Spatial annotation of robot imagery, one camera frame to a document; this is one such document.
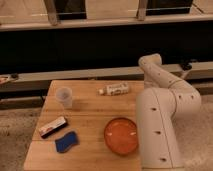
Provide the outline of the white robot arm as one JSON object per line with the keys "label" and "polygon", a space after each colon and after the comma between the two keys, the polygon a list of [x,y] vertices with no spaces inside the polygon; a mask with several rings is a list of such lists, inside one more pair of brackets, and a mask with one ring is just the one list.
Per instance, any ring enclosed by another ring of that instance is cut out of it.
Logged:
{"label": "white robot arm", "polygon": [[143,56],[138,63],[144,72],[144,90],[136,99],[141,171],[185,171],[172,118],[198,112],[200,93],[163,69],[159,54]]}

